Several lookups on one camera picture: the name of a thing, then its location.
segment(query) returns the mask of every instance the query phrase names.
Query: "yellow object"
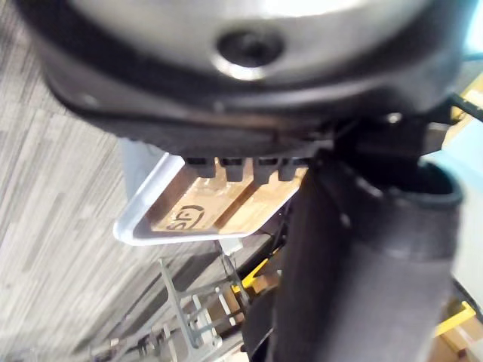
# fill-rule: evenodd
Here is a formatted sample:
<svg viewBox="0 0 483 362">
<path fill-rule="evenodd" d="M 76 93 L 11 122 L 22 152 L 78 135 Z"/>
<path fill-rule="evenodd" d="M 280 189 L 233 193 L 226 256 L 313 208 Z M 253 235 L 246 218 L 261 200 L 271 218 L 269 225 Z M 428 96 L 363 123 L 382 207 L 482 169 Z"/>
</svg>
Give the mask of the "yellow object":
<svg viewBox="0 0 483 362">
<path fill-rule="evenodd" d="M 468 100 L 479 107 L 483 107 L 483 73 L 480 74 L 469 86 L 462 92 L 461 97 Z M 473 120 L 471 115 L 467 115 L 461 109 L 453 107 L 451 111 L 452 119 L 460 121 L 450 127 L 446 133 L 443 146 L 447 145 L 469 122 Z"/>
<path fill-rule="evenodd" d="M 463 310 L 461 312 L 455 314 L 453 317 L 448 318 L 446 321 L 441 322 L 436 327 L 435 337 L 458 327 L 460 324 L 476 315 L 476 312 L 467 302 L 461 302 L 461 305 L 463 306 Z"/>
<path fill-rule="evenodd" d="M 252 271 L 250 272 L 250 274 L 249 274 L 249 275 L 247 275 L 247 276 L 246 276 L 246 277 L 243 279 L 243 281 L 241 281 L 241 285 L 243 285 L 243 287 L 244 287 L 245 289 L 247 289 L 247 288 L 251 287 L 251 285 L 252 285 L 252 284 L 255 282 L 255 279 L 256 279 L 256 278 L 255 278 L 255 274 L 256 274 L 256 273 L 258 273 L 258 271 L 259 271 L 261 268 L 263 268 L 263 267 L 264 267 L 264 265 L 265 265 L 265 264 L 267 264 L 268 262 L 269 262 L 269 260 L 268 260 L 268 259 L 263 260 L 263 261 L 262 261 L 262 262 L 261 262 L 261 263 L 260 263 L 260 264 L 259 264 L 259 265 L 258 265 L 258 266 L 255 268 L 255 269 L 254 269 L 254 270 L 252 270 Z M 239 288 L 239 287 L 237 287 L 237 286 L 233 286 L 232 288 L 233 288 L 233 292 L 234 292 L 234 293 L 238 293 L 238 292 L 240 291 L 240 288 Z"/>
</svg>

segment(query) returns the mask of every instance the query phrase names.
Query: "silver metal surface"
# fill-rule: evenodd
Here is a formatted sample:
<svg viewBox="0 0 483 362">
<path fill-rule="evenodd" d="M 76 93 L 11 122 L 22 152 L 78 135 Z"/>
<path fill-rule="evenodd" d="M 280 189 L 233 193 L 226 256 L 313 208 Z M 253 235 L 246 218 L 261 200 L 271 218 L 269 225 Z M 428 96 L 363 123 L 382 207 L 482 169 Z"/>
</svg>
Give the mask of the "silver metal surface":
<svg viewBox="0 0 483 362">
<path fill-rule="evenodd" d="M 242 80 L 283 82 L 332 70 L 400 30 L 428 0 L 71 0 L 98 26 L 142 54 Z M 232 66 L 217 52 L 231 30 L 277 32 L 282 56 L 268 66 Z"/>
</svg>

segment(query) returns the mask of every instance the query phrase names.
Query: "light blue object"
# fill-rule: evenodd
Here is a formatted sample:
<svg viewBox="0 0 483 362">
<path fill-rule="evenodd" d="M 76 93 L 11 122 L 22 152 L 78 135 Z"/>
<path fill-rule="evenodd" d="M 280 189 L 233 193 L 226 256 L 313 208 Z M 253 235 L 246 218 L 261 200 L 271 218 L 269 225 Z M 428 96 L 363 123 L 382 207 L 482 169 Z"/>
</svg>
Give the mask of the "light blue object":
<svg viewBox="0 0 483 362">
<path fill-rule="evenodd" d="M 483 52 L 483 0 L 478 2 L 468 31 L 466 47 L 470 53 Z"/>
</svg>

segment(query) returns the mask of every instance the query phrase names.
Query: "metal bolt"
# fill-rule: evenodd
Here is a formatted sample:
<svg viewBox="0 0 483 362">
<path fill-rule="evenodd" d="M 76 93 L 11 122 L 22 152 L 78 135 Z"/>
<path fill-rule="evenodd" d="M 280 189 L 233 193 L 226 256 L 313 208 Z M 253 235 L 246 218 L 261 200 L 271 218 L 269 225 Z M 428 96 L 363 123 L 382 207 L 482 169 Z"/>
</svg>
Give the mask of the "metal bolt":
<svg viewBox="0 0 483 362">
<path fill-rule="evenodd" d="M 402 114 L 401 113 L 389 113 L 386 116 L 386 119 L 390 124 L 398 123 L 400 120 L 402 120 Z"/>
<path fill-rule="evenodd" d="M 86 106 L 90 106 L 92 108 L 99 106 L 99 101 L 90 94 L 81 94 L 81 99 Z"/>
</svg>

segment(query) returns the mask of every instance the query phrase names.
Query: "plastic tray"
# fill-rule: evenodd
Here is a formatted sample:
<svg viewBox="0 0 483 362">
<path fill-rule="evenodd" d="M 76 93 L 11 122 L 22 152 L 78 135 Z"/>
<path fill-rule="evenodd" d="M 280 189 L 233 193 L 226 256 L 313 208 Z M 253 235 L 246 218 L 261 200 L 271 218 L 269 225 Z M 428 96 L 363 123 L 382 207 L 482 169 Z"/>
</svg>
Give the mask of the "plastic tray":
<svg viewBox="0 0 483 362">
<path fill-rule="evenodd" d="M 236 234 L 216 232 L 154 232 L 145 215 L 171 180 L 181 170 L 184 160 L 170 155 L 154 146 L 119 140 L 125 173 L 129 202 L 122 215 L 116 220 L 114 237 L 134 246 L 174 244 L 192 241 L 223 240 L 243 238 L 256 231 Z M 280 207 L 296 192 L 288 195 Z M 267 220 L 260 220 L 261 227 Z"/>
</svg>

